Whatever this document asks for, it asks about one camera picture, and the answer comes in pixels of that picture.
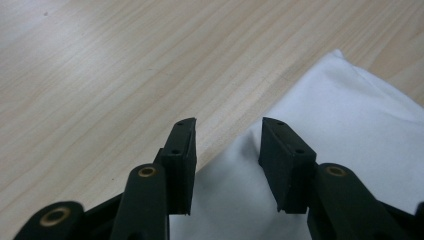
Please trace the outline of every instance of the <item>wooden table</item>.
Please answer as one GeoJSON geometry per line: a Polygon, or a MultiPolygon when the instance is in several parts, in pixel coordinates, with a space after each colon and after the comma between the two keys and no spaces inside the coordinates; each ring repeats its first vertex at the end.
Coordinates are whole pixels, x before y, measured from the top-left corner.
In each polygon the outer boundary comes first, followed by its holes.
{"type": "Polygon", "coordinates": [[[339,48],[424,105],[424,2],[0,3],[0,238],[89,209],[196,117],[198,169],[339,48]]]}

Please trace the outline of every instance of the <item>cloth fold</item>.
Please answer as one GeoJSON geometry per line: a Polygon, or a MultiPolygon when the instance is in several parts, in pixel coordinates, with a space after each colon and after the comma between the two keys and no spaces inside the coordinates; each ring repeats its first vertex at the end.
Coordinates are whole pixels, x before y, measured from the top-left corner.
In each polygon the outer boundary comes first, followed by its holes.
{"type": "MultiPolygon", "coordinates": [[[[344,165],[373,195],[414,213],[424,200],[424,110],[339,50],[319,60],[265,114],[290,125],[317,162],[344,165]]],[[[258,164],[258,120],[196,174],[191,216],[172,239],[311,239],[306,215],[277,212],[258,164]]]]}

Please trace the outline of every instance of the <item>white fabric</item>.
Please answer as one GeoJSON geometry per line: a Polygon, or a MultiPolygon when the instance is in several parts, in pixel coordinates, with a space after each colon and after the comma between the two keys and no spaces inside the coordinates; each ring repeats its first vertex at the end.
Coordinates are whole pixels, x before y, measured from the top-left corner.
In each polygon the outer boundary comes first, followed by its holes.
{"type": "MultiPolygon", "coordinates": [[[[323,57],[267,114],[288,123],[317,162],[353,170],[374,196],[414,213],[424,200],[424,110],[340,51],[323,57]]],[[[258,165],[258,120],[197,175],[192,215],[174,240],[310,239],[306,215],[277,212],[258,165]]]]}

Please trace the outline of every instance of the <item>light wood tabletop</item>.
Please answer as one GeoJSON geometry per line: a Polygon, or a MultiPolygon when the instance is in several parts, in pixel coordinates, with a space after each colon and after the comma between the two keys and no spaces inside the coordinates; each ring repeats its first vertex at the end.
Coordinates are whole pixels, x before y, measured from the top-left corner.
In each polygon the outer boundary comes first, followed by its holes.
{"type": "Polygon", "coordinates": [[[1,239],[122,192],[178,120],[200,169],[333,49],[424,105],[421,0],[3,0],[0,33],[1,239]]]}

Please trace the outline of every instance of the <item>napkin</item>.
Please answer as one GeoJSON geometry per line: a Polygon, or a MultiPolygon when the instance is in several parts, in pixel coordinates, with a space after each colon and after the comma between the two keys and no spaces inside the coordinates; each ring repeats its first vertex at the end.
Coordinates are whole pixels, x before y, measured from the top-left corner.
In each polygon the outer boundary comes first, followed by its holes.
{"type": "MultiPolygon", "coordinates": [[[[424,200],[424,109],[346,61],[320,59],[266,117],[288,123],[317,162],[355,172],[380,201],[409,213],[424,200]]],[[[196,174],[191,216],[171,216],[171,238],[311,239],[306,215],[277,212],[258,165],[262,119],[196,174]]]]}

